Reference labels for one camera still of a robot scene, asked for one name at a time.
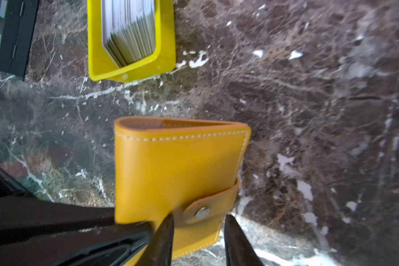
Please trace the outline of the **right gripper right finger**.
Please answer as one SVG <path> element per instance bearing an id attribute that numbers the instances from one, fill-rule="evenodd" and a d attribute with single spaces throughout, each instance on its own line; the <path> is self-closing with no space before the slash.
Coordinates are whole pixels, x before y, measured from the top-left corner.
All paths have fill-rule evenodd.
<path id="1" fill-rule="evenodd" d="M 232 215 L 225 217 L 224 240 L 227 266 L 264 266 Z"/>

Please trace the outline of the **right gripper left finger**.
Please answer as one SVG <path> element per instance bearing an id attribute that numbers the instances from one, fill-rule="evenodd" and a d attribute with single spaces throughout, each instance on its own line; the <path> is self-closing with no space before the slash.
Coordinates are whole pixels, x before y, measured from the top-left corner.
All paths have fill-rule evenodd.
<path id="1" fill-rule="evenodd" d="M 174 243 L 174 217 L 170 213 L 161 223 L 137 266 L 170 266 Z"/>

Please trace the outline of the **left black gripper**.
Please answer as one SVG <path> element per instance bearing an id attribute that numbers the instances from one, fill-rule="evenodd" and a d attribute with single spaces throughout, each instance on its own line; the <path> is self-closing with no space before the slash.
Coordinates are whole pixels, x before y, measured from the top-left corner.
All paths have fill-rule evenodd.
<path id="1" fill-rule="evenodd" d="M 113 208 L 0 198 L 0 266 L 122 266 L 152 239 L 146 222 L 119 225 Z"/>

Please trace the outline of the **yellow leather card holder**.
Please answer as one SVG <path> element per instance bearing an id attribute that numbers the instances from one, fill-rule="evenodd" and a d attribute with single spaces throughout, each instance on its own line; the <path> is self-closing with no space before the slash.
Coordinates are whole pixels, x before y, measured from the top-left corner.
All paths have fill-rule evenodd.
<path id="1" fill-rule="evenodd" d="M 115 221 L 175 223 L 173 258 L 218 241 L 234 206 L 248 125 L 127 116 L 114 121 Z"/>

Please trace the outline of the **yellow plastic card tray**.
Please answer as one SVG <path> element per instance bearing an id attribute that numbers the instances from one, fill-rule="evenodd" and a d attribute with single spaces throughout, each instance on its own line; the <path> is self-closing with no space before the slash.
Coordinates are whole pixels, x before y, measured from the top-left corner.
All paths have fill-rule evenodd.
<path id="1" fill-rule="evenodd" d="M 131 82 L 173 70 L 176 66 L 175 19 L 172 1 L 155 1 L 156 49 L 138 62 L 118 67 L 102 45 L 101 1 L 87 2 L 88 64 L 93 81 Z"/>

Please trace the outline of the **stack of grey cards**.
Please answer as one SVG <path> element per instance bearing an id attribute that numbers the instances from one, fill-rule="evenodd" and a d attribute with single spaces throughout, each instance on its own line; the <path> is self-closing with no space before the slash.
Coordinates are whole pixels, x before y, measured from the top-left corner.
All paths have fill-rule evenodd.
<path id="1" fill-rule="evenodd" d="M 102 45 L 120 68 L 156 49 L 154 0 L 101 1 Z"/>

